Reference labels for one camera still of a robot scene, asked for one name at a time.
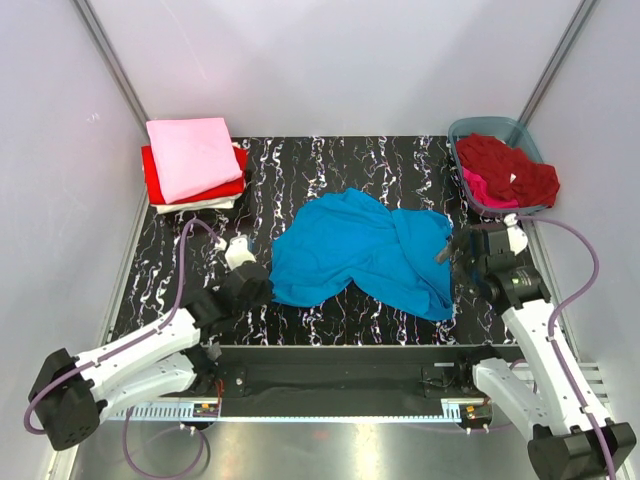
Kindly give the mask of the blue t shirt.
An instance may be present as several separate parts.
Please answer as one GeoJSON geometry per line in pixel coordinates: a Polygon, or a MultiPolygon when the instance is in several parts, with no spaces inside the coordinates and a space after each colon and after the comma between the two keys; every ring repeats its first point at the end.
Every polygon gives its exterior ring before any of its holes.
{"type": "Polygon", "coordinates": [[[390,210],[353,188],[325,194],[272,244],[275,300],[310,308],[355,285],[405,313],[447,320],[450,266],[436,257],[451,233],[449,219],[432,210],[390,210]]]}

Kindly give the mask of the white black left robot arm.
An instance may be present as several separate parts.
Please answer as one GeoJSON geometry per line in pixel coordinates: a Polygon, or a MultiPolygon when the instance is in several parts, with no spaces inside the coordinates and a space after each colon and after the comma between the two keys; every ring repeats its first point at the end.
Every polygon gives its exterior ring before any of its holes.
{"type": "Polygon", "coordinates": [[[206,342],[229,331],[249,310],[268,304],[268,270],[246,262],[216,289],[188,295],[176,311],[94,350],[61,348],[44,360],[28,394],[24,426],[56,451],[76,446],[113,414],[147,400],[215,386],[206,342]]]}

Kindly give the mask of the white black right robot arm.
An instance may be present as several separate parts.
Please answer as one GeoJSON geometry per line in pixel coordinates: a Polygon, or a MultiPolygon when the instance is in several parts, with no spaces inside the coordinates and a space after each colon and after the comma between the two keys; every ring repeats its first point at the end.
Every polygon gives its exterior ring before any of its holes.
{"type": "Polygon", "coordinates": [[[495,348],[462,354],[447,375],[466,396],[483,395],[527,442],[540,479],[613,479],[637,444],[584,377],[558,324],[561,308],[538,269],[519,255],[528,238],[517,224],[483,224],[452,235],[437,254],[454,278],[493,308],[513,335],[534,385],[517,377],[495,348]]]}

